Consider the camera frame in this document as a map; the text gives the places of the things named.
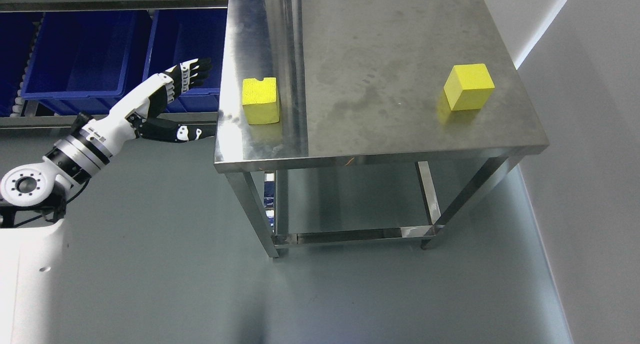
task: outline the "stainless steel table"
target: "stainless steel table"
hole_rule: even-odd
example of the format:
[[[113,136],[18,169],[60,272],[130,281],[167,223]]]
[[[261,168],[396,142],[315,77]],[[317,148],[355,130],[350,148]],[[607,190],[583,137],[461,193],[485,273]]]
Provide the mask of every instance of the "stainless steel table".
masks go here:
[[[487,64],[496,89],[482,110],[450,112],[443,85],[452,66],[473,63]],[[281,121],[248,125],[242,80],[267,76],[278,78]],[[484,0],[228,0],[214,164],[270,257],[281,248],[366,240],[424,247],[463,205],[548,145]],[[429,162],[467,158],[482,164],[441,212]],[[416,187],[391,173],[396,167],[414,170]],[[251,172],[274,172],[273,228]],[[398,187],[370,184],[367,174]],[[308,184],[292,195],[296,178]],[[357,189],[376,197],[394,189],[391,204],[364,211],[393,225],[288,231],[295,205],[314,221],[336,209],[337,198],[371,202],[353,198]],[[398,199],[403,193],[412,197]],[[416,196],[422,221],[402,205]],[[352,219],[349,207],[329,217]],[[411,221],[394,219],[407,213]]]

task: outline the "gray floor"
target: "gray floor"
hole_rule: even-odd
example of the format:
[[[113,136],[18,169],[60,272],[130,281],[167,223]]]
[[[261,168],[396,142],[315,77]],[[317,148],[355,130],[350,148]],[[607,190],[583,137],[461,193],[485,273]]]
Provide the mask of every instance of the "gray floor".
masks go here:
[[[0,173],[54,142],[13,136]],[[272,260],[212,162],[212,140],[133,141],[69,205],[62,343],[570,342],[518,170],[428,251]]]

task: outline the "table leg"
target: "table leg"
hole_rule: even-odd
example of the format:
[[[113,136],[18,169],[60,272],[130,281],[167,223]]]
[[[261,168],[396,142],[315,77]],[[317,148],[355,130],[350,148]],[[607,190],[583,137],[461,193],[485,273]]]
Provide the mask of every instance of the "table leg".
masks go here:
[[[469,183],[466,184],[462,191],[460,191],[451,204],[435,221],[435,227],[438,229],[444,228],[462,207],[465,205],[473,205],[473,203],[482,200],[482,198],[491,192],[491,189],[496,187],[496,185],[518,165],[522,158],[523,156],[520,155],[488,158],[473,178],[469,180]],[[422,240],[420,247],[426,249],[429,241],[431,241],[431,239]]]
[[[265,206],[260,199],[251,173],[227,173],[226,179],[229,181],[240,205],[242,205],[242,209],[249,219],[255,234],[258,235],[258,239],[267,255],[272,258],[278,258],[278,250],[274,246],[273,240],[274,232],[269,224],[269,219],[267,219]]]

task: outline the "robotic hand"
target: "robotic hand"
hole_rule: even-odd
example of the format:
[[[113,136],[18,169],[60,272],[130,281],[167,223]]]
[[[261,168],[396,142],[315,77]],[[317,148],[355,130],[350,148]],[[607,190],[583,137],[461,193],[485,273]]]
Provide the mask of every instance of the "robotic hand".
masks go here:
[[[80,113],[71,134],[55,142],[43,162],[25,164],[0,181],[2,228],[13,228],[17,211],[41,212],[53,223],[64,217],[66,198],[118,154],[124,142],[144,138],[183,143],[215,135],[214,129],[181,125],[157,116],[181,94],[203,84],[210,59],[192,59],[156,73],[126,94],[108,116],[96,120]]]

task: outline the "white wall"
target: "white wall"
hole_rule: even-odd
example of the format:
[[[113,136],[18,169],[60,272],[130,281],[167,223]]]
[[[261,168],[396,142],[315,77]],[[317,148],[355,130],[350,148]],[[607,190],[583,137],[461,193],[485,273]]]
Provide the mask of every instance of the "white wall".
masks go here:
[[[640,0],[569,0],[519,72],[551,146],[521,164],[574,342],[640,342]]]
[[[516,68],[567,0],[484,0]]]

